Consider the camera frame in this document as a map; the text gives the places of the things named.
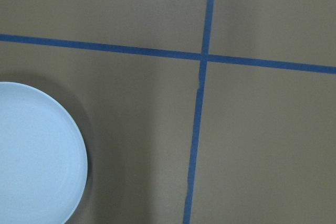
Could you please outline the blue plate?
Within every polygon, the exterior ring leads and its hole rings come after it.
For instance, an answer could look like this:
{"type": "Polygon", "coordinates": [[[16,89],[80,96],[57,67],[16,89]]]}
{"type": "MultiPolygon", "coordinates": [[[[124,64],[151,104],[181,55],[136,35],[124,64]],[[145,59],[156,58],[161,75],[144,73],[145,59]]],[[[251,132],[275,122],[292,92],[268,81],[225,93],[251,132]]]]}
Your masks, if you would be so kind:
{"type": "Polygon", "coordinates": [[[48,94],[1,83],[1,223],[65,223],[88,173],[83,137],[48,94]]]}

